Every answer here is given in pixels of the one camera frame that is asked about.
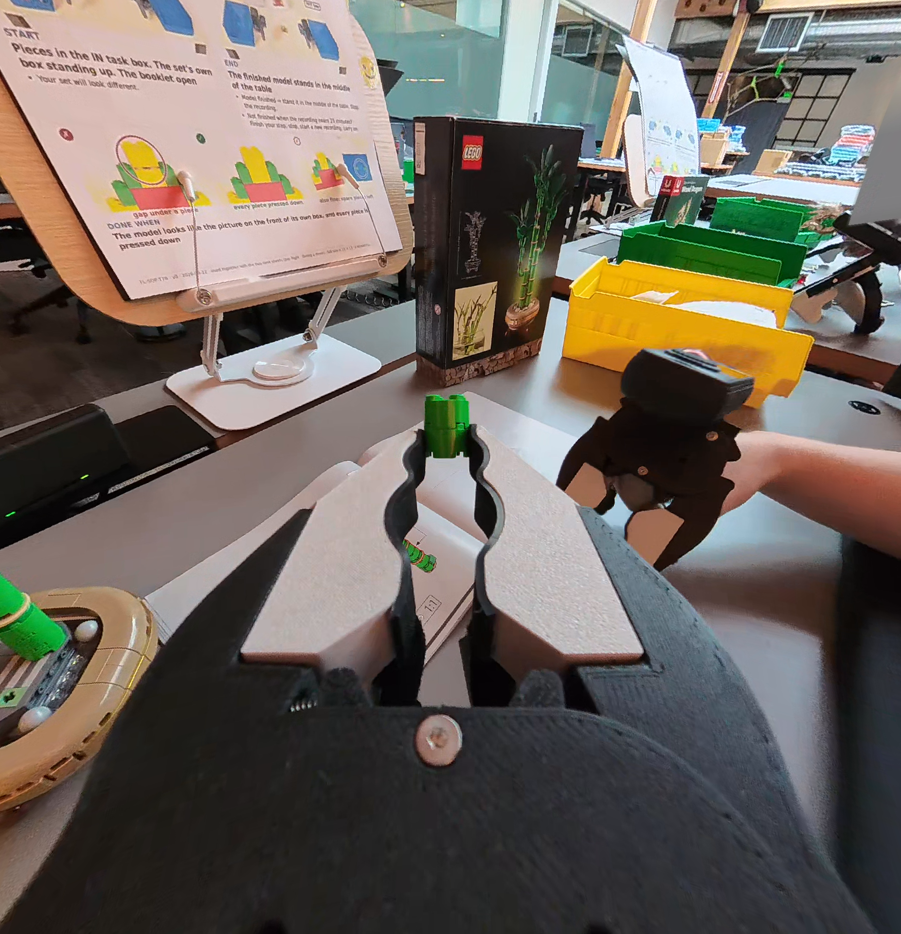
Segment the dark green set box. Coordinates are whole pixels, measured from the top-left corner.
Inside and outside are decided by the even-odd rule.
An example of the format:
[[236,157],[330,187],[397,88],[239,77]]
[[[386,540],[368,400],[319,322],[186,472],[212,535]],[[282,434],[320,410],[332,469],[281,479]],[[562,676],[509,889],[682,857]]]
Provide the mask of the dark green set box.
[[692,225],[700,212],[709,181],[707,175],[664,175],[652,208],[651,222]]

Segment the person's right forearm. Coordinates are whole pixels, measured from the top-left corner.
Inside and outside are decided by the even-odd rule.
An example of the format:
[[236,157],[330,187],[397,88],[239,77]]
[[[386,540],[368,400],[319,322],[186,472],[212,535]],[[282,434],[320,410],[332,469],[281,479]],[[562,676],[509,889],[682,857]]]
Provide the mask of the person's right forearm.
[[737,436],[740,458],[721,513],[762,493],[795,513],[901,560],[901,452],[771,431]]

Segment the wooden document stand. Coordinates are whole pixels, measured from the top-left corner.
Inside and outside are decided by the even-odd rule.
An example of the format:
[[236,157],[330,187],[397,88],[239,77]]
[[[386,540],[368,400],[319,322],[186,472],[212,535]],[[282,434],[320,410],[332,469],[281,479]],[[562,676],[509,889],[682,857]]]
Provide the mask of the wooden document stand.
[[639,95],[646,190],[654,197],[666,175],[701,174],[696,110],[677,56],[631,36],[623,46]]

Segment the instruction sheet on stand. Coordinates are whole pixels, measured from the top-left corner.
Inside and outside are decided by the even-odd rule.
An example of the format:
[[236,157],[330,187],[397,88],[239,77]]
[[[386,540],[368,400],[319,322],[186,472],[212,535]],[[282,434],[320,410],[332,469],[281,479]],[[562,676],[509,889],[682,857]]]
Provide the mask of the instruction sheet on stand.
[[[383,154],[386,140],[393,143],[389,118],[374,121]],[[39,246],[75,295],[111,318],[149,326],[203,320],[202,363],[170,377],[166,388],[223,431],[274,420],[380,370],[375,357],[324,329],[343,287],[400,271],[410,259],[413,232],[397,159],[396,167],[387,188],[398,252],[130,300],[118,292],[0,77],[0,179]]]

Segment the large green plastic bin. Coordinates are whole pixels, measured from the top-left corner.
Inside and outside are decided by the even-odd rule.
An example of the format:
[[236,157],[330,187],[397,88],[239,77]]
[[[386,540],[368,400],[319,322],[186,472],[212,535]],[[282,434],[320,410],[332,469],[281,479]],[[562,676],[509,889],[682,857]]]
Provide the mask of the large green plastic bin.
[[732,278],[760,285],[793,287],[807,249],[801,244],[663,220],[630,227],[621,235],[616,263],[646,263]]

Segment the green bamboo stalk model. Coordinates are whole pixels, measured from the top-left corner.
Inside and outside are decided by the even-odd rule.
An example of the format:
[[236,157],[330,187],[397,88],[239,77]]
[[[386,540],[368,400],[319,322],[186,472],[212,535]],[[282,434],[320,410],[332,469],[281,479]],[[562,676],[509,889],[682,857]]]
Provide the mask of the green bamboo stalk model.
[[64,626],[0,574],[0,642],[4,646],[24,660],[39,661],[69,639]]

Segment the yellow plastic bin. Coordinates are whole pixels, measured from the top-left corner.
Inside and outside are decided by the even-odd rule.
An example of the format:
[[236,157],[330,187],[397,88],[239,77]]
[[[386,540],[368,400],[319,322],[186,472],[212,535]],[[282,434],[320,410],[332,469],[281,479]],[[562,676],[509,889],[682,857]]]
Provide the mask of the yellow plastic bin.
[[[779,328],[728,321],[631,298],[646,290],[677,292],[678,300],[743,302],[772,310]],[[754,378],[748,406],[790,396],[807,365],[814,338],[786,330],[793,299],[783,287],[671,269],[598,260],[570,286],[562,356],[622,372],[642,349],[697,349]]]

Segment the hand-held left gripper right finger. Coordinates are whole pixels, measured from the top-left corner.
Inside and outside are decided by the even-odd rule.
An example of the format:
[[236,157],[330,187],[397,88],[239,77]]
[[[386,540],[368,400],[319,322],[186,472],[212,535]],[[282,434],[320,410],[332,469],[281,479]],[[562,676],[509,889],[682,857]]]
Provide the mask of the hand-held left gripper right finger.
[[485,428],[468,428],[473,518],[486,542],[462,650],[470,701],[505,706],[532,671],[645,657],[581,508]]

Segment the tan oval model base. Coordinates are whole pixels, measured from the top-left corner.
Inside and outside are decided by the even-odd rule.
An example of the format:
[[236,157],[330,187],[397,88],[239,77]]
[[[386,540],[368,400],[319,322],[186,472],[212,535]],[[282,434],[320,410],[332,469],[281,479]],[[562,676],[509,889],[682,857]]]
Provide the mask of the tan oval model base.
[[58,787],[96,755],[158,648],[153,610],[127,591],[32,599],[69,639],[37,661],[0,645],[0,812]]

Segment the white instruction booklet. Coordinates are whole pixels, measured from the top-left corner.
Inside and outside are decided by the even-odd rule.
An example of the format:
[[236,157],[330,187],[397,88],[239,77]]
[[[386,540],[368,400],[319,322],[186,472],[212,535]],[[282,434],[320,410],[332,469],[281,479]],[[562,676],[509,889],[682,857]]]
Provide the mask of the white instruction booklet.
[[[475,393],[466,393],[471,420],[550,481],[557,478],[574,436]],[[384,450],[391,438],[363,452],[359,462],[341,461],[318,475],[280,510],[254,529],[198,565],[188,569],[147,597],[158,624],[160,641],[167,641],[200,601],[223,581],[296,512],[315,505],[344,479]],[[422,558],[412,565],[416,613],[425,636],[425,662],[444,642],[458,640],[455,631],[472,608],[472,580],[478,551],[486,541],[473,518],[476,487],[464,458],[429,459],[418,486],[418,519],[407,541]]]

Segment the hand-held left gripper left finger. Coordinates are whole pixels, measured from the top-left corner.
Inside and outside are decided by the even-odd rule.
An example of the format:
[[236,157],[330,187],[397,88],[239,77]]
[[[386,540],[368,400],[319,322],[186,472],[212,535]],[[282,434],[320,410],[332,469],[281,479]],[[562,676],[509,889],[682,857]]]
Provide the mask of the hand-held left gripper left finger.
[[241,647],[247,662],[350,669],[385,705],[414,705],[425,640],[404,539],[418,519],[422,430],[317,500]]

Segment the idle hand-held gripper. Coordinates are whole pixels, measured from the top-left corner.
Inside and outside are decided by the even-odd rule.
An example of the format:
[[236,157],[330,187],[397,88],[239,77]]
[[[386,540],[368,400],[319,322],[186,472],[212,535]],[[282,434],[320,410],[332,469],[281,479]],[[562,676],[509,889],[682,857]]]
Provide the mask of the idle hand-held gripper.
[[880,260],[875,252],[847,262],[824,277],[795,289],[791,309],[807,324],[816,324],[823,309],[837,302],[854,322],[853,333],[868,336],[884,322],[883,293],[877,275]]

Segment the black flat device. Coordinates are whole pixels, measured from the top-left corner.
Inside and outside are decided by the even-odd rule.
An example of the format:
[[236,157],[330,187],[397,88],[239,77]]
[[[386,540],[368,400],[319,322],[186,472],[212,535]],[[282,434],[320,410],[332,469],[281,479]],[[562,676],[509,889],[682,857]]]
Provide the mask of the black flat device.
[[216,439],[174,404],[116,423],[129,456],[124,478],[148,477],[216,451]]

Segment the green round brick piece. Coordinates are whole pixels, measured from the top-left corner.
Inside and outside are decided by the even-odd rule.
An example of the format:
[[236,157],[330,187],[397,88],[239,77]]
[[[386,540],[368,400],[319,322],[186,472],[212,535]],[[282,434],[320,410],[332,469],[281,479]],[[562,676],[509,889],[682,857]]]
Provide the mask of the green round brick piece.
[[470,424],[469,403],[465,395],[426,395],[423,431],[427,456],[438,460],[467,456]]

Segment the printed instruction sheet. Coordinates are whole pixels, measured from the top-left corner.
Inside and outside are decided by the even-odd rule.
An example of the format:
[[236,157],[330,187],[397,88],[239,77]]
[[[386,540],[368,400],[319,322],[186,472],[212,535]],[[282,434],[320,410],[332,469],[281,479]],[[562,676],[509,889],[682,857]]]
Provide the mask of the printed instruction sheet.
[[0,2],[0,77],[127,299],[402,248],[348,2]]

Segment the white plastic bag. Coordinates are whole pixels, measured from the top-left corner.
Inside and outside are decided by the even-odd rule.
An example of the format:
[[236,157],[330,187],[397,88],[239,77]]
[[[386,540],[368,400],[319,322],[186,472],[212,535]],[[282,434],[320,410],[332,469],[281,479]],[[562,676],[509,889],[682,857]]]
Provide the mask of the white plastic bag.
[[749,303],[706,299],[683,302],[678,300],[679,295],[676,291],[662,292],[654,289],[642,291],[631,298],[728,321],[738,321],[772,329],[780,327],[776,323],[775,313],[772,310]]

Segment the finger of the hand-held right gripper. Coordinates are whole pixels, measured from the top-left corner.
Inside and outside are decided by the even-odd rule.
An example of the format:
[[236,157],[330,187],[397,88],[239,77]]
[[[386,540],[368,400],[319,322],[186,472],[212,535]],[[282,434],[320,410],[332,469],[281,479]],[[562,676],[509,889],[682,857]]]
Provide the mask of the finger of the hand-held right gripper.
[[646,564],[674,564],[687,553],[683,544],[673,543],[685,525],[667,508],[642,510],[627,520],[624,540]]
[[607,512],[617,498],[615,480],[594,466],[581,466],[571,479],[571,498],[596,512]]

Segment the grey desk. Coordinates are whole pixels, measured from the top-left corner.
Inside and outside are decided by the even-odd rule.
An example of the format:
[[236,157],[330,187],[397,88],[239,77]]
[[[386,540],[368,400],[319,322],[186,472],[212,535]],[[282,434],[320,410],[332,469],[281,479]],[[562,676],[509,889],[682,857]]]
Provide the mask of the grey desk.
[[[554,300],[537,357],[451,391],[472,391],[570,435],[619,399],[619,375],[561,358],[568,305]],[[22,590],[113,586],[148,597],[286,505],[323,471],[356,461],[421,415],[429,387],[416,373],[414,310],[380,312],[334,329],[344,343],[410,339],[412,362],[339,397],[223,445],[72,520],[0,551]],[[380,340],[383,350],[373,339]],[[850,400],[874,403],[863,414]],[[901,401],[805,372],[793,394],[741,410],[744,427],[851,447],[901,451]],[[807,821],[834,851],[831,655],[839,536],[764,496],[724,516],[668,573],[713,627],[755,692],[788,765]],[[0,814],[0,919],[50,851],[77,803],[86,769],[58,790]]]

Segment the black power unit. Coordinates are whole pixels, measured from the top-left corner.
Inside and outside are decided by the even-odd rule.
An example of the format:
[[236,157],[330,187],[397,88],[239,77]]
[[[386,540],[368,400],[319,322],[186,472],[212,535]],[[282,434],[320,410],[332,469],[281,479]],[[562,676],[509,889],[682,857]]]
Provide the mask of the black power unit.
[[0,437],[0,548],[58,520],[131,465],[108,413],[87,403]]

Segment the black bamboo set box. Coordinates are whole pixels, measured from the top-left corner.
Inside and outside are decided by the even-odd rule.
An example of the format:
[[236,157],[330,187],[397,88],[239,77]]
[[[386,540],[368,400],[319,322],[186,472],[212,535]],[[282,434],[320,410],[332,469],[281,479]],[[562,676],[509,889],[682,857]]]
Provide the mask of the black bamboo set box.
[[579,125],[414,122],[417,368],[443,389],[537,356]]

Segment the small green plastic bin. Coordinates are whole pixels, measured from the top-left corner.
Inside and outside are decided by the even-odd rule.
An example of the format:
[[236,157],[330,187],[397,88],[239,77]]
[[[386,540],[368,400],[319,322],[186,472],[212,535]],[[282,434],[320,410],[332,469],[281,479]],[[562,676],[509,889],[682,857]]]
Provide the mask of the small green plastic bin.
[[755,197],[719,198],[710,227],[727,233],[795,243],[811,249],[832,235],[810,225],[814,209],[810,205]]

